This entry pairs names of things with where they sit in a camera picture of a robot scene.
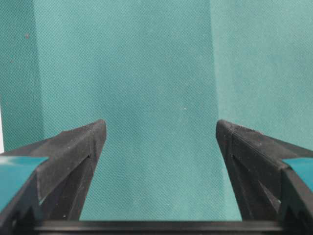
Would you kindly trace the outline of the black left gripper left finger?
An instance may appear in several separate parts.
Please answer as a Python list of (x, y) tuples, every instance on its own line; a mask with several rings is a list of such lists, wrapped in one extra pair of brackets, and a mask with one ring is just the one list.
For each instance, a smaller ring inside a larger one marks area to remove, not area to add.
[(106, 124), (88, 125), (0, 155), (0, 232), (20, 223), (78, 220), (106, 140)]

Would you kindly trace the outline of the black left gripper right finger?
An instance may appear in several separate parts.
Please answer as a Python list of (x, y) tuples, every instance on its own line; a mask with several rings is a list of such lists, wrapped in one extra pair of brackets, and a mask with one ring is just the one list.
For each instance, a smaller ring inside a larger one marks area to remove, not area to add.
[(312, 150), (218, 120), (216, 139), (244, 221), (275, 221), (313, 233), (313, 190), (292, 163), (312, 168)]

